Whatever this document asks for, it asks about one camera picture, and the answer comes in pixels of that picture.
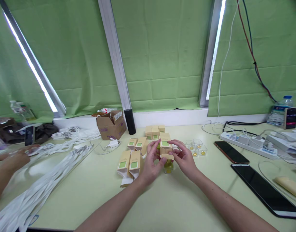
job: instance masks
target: table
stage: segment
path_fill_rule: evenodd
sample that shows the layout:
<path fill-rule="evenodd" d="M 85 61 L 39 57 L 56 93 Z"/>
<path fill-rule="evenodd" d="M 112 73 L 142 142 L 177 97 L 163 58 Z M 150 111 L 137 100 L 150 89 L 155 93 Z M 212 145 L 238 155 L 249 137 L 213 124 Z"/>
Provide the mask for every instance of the table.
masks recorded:
<path fill-rule="evenodd" d="M 211 127 L 212 125 L 207 125 L 205 129 L 212 132 Z M 281 131 L 268 124 L 235 126 L 235 128 L 246 128 L 249 132 L 257 134 L 264 129 Z M 119 193 L 122 190 L 120 189 L 122 177 L 117 174 L 117 164 L 122 151 L 127 150 L 128 140 L 144 135 L 144 128 L 136 130 L 135 135 L 129 135 L 126 131 L 120 139 L 121 145 L 112 153 L 97 155 L 91 151 L 51 193 L 38 213 L 39 218 L 30 228 L 74 230 L 94 210 Z M 213 144 L 214 141 L 220 140 L 218 136 L 205 133 L 201 125 L 166 127 L 166 132 L 170 133 L 172 139 L 183 142 L 188 139 L 201 139 L 208 152 L 206 156 L 194 158 L 200 171 L 279 231 L 296 231 L 296 220 L 274 216 L 232 170 L 231 162 Z M 92 141 L 95 145 L 99 142 L 100 140 Z M 109 141 L 101 142 L 103 145 L 108 143 Z M 232 146 L 249 159 L 250 165 L 258 172 L 258 162 L 269 160 L 235 145 Z M 28 189 L 66 154 L 67 152 L 53 154 L 25 174 L 20 173 L 15 178 L 12 192 L 1 199 L 0 210 Z M 283 160 L 272 162 L 281 166 L 282 171 L 295 174 L 296 165 Z M 128 232 L 139 230 L 231 231 L 206 196 L 183 175 L 175 162 L 173 174 L 160 173 L 155 182 L 135 202 L 118 229 Z"/>

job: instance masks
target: red cable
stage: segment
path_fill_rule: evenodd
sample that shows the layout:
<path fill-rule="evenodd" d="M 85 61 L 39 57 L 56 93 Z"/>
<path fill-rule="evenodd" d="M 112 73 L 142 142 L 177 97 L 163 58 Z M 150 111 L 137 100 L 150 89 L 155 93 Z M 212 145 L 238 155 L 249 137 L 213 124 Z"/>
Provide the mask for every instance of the red cable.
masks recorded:
<path fill-rule="evenodd" d="M 246 33 L 246 31 L 245 31 L 245 25 L 244 25 L 244 22 L 243 22 L 242 17 L 241 17 L 241 12 L 240 12 L 240 8 L 239 8 L 239 0 L 237 0 L 237 3 L 238 3 L 237 6 L 238 6 L 238 11 L 239 11 L 240 21 L 241 21 L 242 28 L 243 28 L 244 33 L 245 33 L 245 38 L 246 38 L 246 40 L 247 40 L 247 43 L 248 43 L 248 46 L 249 46 L 250 53 L 251 53 L 251 55 L 252 55 L 252 58 L 253 58 L 253 61 L 254 61 L 254 64 L 255 64 L 255 68 L 256 68 L 256 70 L 257 70 L 258 79 L 260 79 L 263 88 L 266 89 L 266 91 L 268 92 L 269 97 L 270 97 L 271 99 L 274 100 L 274 98 L 273 98 L 273 96 L 271 95 L 270 91 L 268 90 L 268 88 L 267 88 L 267 87 L 263 84 L 263 82 L 262 82 L 262 79 L 261 79 L 260 73 L 259 73 L 259 71 L 258 71 L 257 63 L 256 63 L 256 60 L 255 60 L 255 58 L 254 58 L 254 55 L 253 55 L 253 52 L 252 52 L 252 49 L 251 49 L 251 46 L 250 46 L 250 43 L 249 43 L 249 39 L 248 39 L 247 33 Z"/>

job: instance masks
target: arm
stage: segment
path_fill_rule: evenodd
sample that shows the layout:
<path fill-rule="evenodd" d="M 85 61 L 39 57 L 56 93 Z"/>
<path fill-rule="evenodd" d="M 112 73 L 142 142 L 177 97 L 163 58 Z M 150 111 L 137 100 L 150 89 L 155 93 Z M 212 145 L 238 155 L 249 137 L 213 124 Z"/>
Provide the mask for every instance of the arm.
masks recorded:
<path fill-rule="evenodd" d="M 5 153 L 0 155 L 0 161 L 4 160 L 3 163 L 0 165 L 0 198 L 2 195 L 3 190 L 9 183 L 10 179 L 12 178 L 13 174 L 23 167 L 25 164 L 29 163 L 30 158 L 27 156 L 26 151 L 31 151 L 32 147 L 39 147 L 39 145 L 31 145 L 24 147 L 16 153 L 12 153 L 13 155 L 9 157 L 10 153 Z"/>
<path fill-rule="evenodd" d="M 182 150 L 173 150 L 170 154 L 174 156 L 182 172 L 203 191 L 233 231 L 277 232 L 273 226 L 202 174 L 195 165 L 191 151 L 181 141 L 171 140 L 168 143 L 175 144 Z"/>
<path fill-rule="evenodd" d="M 128 187 L 94 211 L 75 232 L 116 231 L 134 202 L 158 176 L 166 163 L 163 158 L 154 165 L 157 158 L 157 146 L 160 140 L 151 142 L 147 147 L 147 157 L 143 172 Z"/>

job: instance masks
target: bar of soap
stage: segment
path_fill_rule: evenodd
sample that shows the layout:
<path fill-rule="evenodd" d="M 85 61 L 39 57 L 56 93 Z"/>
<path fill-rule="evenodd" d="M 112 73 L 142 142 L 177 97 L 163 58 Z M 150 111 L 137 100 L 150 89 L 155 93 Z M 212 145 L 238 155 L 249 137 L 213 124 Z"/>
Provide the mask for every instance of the bar of soap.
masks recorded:
<path fill-rule="evenodd" d="M 288 190 L 291 194 L 296 196 L 296 182 L 288 177 L 277 177 L 274 179 L 279 185 Z"/>

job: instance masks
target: black smartphone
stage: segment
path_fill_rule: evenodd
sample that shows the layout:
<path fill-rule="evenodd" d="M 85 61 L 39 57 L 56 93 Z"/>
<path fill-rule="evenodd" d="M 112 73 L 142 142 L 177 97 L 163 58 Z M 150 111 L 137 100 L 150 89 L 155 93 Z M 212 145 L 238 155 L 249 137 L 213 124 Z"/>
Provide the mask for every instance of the black smartphone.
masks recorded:
<path fill-rule="evenodd" d="M 34 133 L 35 133 L 35 128 L 34 126 L 27 127 L 25 133 L 25 146 L 29 146 L 34 144 Z"/>
<path fill-rule="evenodd" d="M 250 163 L 242 154 L 240 154 L 235 148 L 233 148 L 228 142 L 215 141 L 214 144 L 217 148 L 232 162 L 235 164 L 248 164 Z"/>
<path fill-rule="evenodd" d="M 283 128 L 284 129 L 296 128 L 296 107 L 285 108 Z"/>
<path fill-rule="evenodd" d="M 232 164 L 231 167 L 270 212 L 280 218 L 296 219 L 296 206 L 279 193 L 250 165 Z"/>

